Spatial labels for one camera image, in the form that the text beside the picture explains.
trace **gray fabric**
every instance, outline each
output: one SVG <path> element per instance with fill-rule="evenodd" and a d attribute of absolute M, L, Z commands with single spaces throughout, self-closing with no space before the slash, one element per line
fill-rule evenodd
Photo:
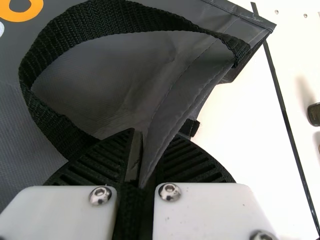
<path fill-rule="evenodd" d="M 20 190 L 41 185 L 66 162 L 32 121 L 17 73 L 22 57 L 49 20 L 81 2 L 84 0 L 45 0 L 43 10 L 32 20 L 12 23 L 1 19 L 5 33 L 0 38 L 0 211 Z M 181 15 L 251 46 L 275 27 L 225 0 L 137 2 Z M 199 112 L 198 106 L 232 62 L 232 53 L 205 34 L 113 35 L 64 53 L 39 76 L 32 90 L 96 138 L 126 128 L 141 131 L 140 185 L 144 186 L 185 119 L 194 110 Z"/>

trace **dark gray material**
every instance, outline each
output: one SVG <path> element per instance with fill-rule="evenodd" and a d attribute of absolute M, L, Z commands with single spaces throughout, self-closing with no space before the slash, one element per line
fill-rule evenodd
<path fill-rule="evenodd" d="M 30 117 L 19 87 L 18 67 L 49 20 L 81 2 L 45 0 L 34 19 L 20 23 L 0 19 L 5 26 L 0 37 L 0 211 L 17 192 L 41 185 L 66 163 Z M 275 27 L 225 0 L 137 2 L 181 15 L 251 46 Z M 12 9 L 20 6 L 14 4 L 20 3 L 13 1 Z M 198 115 L 204 99 L 232 63 L 232 53 L 205 34 L 114 35 L 84 42 L 63 54 L 39 76 L 33 91 L 96 138 L 105 139 L 127 128 L 141 131 L 140 185 L 144 186 L 185 119 L 194 111 Z"/>

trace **screw head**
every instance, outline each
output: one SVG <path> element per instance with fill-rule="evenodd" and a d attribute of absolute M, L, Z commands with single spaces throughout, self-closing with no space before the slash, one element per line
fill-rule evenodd
<path fill-rule="evenodd" d="M 278 240 L 275 235 L 265 230 L 254 231 L 249 240 Z"/>
<path fill-rule="evenodd" d="M 112 196 L 112 192 L 105 186 L 99 186 L 92 190 L 89 194 L 89 202 L 94 206 L 107 203 Z"/>
<path fill-rule="evenodd" d="M 166 202 L 175 202 L 181 196 L 181 189 L 173 183 L 166 183 L 159 188 L 159 196 Z"/>

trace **black ribbed plastic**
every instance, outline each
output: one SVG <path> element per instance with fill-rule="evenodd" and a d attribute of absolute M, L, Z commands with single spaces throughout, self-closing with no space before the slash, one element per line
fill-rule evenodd
<path fill-rule="evenodd" d="M 44 185 L 118 187 L 125 179 L 134 132 L 129 128 L 95 144 L 78 160 L 61 167 Z"/>
<path fill-rule="evenodd" d="M 210 154 L 176 135 L 157 167 L 157 183 L 235 183 L 231 174 Z"/>

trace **black webbing strap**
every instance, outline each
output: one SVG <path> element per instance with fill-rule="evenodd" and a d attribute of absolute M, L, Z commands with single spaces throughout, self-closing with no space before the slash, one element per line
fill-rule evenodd
<path fill-rule="evenodd" d="M 99 142 L 66 116 L 47 106 L 31 92 L 40 73 L 74 46 L 103 36 L 153 31 L 188 31 L 220 39 L 234 55 L 234 67 L 250 50 L 236 37 L 201 28 L 167 11 L 125 0 L 88 0 L 67 9 L 39 33 L 19 67 L 22 94 L 28 110 L 44 135 L 68 160 L 78 159 Z"/>

